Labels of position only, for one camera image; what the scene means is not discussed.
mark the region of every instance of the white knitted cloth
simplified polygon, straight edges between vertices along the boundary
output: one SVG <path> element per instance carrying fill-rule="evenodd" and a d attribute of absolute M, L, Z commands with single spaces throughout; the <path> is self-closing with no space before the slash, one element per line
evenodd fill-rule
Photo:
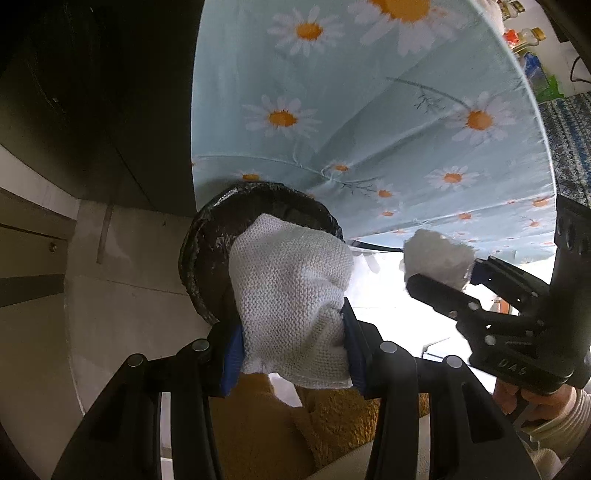
<path fill-rule="evenodd" d="M 230 250 L 244 373 L 307 388 L 351 386 L 340 310 L 353 256 L 329 233 L 261 215 Z"/>

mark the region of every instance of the floral tablecloth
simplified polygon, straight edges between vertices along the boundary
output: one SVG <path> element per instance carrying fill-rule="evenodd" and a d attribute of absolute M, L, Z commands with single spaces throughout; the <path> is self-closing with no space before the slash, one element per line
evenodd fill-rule
<path fill-rule="evenodd" d="M 469 0 L 206 0 L 191 133 L 197 207 L 280 181 L 347 238 L 402 247 L 427 228 L 480 256 L 553 253 L 538 109 Z"/>

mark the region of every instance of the jar lid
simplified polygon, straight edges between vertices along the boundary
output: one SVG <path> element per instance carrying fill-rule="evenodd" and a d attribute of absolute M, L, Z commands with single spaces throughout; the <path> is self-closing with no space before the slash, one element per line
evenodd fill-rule
<path fill-rule="evenodd" d="M 525 12 L 525 7 L 521 5 L 521 2 L 514 0 L 511 2 L 511 5 L 513 6 L 513 8 L 515 8 L 515 10 L 517 10 L 517 13 L 522 14 L 523 12 Z"/>
<path fill-rule="evenodd" d="M 539 27 L 532 28 L 531 29 L 531 32 L 534 34 L 534 37 L 537 38 L 539 41 L 542 41 L 542 40 L 545 40 L 546 39 L 546 34 Z"/>

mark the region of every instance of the sleeve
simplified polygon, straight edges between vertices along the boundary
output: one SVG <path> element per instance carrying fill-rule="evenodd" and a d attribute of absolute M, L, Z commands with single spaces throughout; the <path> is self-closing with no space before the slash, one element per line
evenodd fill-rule
<path fill-rule="evenodd" d="M 560 459 L 570 457 L 591 426 L 591 397 L 578 389 L 573 389 L 564 411 L 555 419 L 525 431 L 543 449 L 556 452 Z"/>

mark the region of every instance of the orange flower center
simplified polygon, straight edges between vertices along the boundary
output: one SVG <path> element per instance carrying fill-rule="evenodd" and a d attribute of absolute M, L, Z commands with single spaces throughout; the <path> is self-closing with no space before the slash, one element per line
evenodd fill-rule
<path fill-rule="evenodd" d="M 466 125 L 473 130 L 486 130 L 492 127 L 492 117 L 481 110 L 470 112 Z"/>
<path fill-rule="evenodd" d="M 415 23 L 425 18 L 431 10 L 431 0 L 369 0 L 392 20 Z"/>
<path fill-rule="evenodd" d="M 316 41 L 322 35 L 324 28 L 318 23 L 301 23 L 295 28 L 295 34 L 302 40 Z"/>
<path fill-rule="evenodd" d="M 297 123 L 297 118 L 287 110 L 269 113 L 269 121 L 275 127 L 291 127 Z"/>
<path fill-rule="evenodd" d="M 462 175 L 461 173 L 446 173 L 443 176 L 443 181 L 445 183 L 460 183 L 463 178 L 464 175 Z"/>
<path fill-rule="evenodd" d="M 543 198 L 543 199 L 534 200 L 532 202 L 532 205 L 536 208 L 541 208 L 541 207 L 545 207 L 549 203 L 550 203 L 550 201 L 547 198 Z"/>

